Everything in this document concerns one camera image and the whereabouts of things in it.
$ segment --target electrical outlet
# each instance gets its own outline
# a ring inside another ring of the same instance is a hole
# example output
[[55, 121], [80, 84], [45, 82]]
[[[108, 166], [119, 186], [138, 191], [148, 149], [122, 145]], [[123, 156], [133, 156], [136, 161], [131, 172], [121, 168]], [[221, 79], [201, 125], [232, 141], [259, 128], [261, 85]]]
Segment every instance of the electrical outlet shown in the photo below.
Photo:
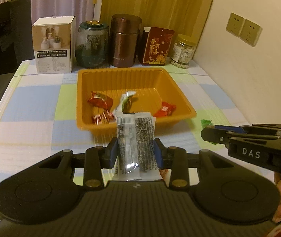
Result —
[[243, 28], [245, 19], [237, 14], [231, 13], [229, 17], [226, 30], [235, 36], [239, 36], [241, 29]]
[[245, 20], [245, 24], [240, 33], [240, 38], [244, 40], [247, 44], [255, 47], [259, 36], [261, 34], [262, 27], [251, 22], [250, 20]]

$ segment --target dining table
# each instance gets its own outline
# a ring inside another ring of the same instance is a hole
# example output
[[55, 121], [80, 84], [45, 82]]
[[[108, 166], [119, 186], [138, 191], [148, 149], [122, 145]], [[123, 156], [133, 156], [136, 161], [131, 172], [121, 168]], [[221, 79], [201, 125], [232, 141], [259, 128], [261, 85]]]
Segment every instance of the dining table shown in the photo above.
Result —
[[[136, 62], [134, 67], [144, 67]], [[188, 69], [169, 62], [162, 66], [178, 84], [196, 117], [155, 131], [165, 147], [178, 146], [188, 153], [212, 150], [221, 156], [273, 180], [273, 172], [228, 157], [221, 144], [201, 138], [201, 120], [219, 125], [248, 125], [243, 114], [225, 92], [193, 60]], [[35, 60], [23, 61], [0, 101], [0, 182], [57, 153], [70, 149], [84, 153], [93, 146], [106, 146], [114, 134], [93, 135], [76, 125], [78, 69], [72, 73], [38, 74]], [[105, 182], [113, 170], [103, 169]], [[190, 184], [199, 182], [196, 169], [189, 169]], [[83, 181], [83, 169], [76, 169], [76, 184]]]

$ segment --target cardboard box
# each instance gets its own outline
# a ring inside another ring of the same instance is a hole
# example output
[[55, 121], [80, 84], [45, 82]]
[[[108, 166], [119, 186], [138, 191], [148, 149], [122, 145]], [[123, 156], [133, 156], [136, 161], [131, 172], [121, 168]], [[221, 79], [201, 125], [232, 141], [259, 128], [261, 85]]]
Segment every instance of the cardboard box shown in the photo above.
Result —
[[32, 27], [37, 73], [70, 73], [75, 50], [76, 16], [39, 18]]
[[164, 65], [174, 30], [144, 27], [139, 44], [138, 60], [142, 65]]

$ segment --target chair backrest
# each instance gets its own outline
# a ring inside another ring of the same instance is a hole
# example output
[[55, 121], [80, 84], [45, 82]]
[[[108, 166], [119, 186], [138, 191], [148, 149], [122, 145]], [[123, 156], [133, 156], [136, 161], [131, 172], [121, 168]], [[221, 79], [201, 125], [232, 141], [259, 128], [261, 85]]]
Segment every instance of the chair backrest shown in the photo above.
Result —
[[34, 59], [31, 0], [0, 4], [0, 75], [13, 73], [24, 60]]

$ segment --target thermos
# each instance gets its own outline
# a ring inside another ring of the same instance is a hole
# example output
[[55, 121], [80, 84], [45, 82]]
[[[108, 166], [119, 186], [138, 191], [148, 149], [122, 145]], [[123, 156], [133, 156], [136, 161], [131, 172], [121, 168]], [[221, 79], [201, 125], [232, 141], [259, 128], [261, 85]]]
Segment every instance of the thermos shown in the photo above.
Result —
[[112, 16], [108, 59], [118, 68], [131, 67], [136, 58], [136, 47], [139, 39], [141, 18], [129, 14]]

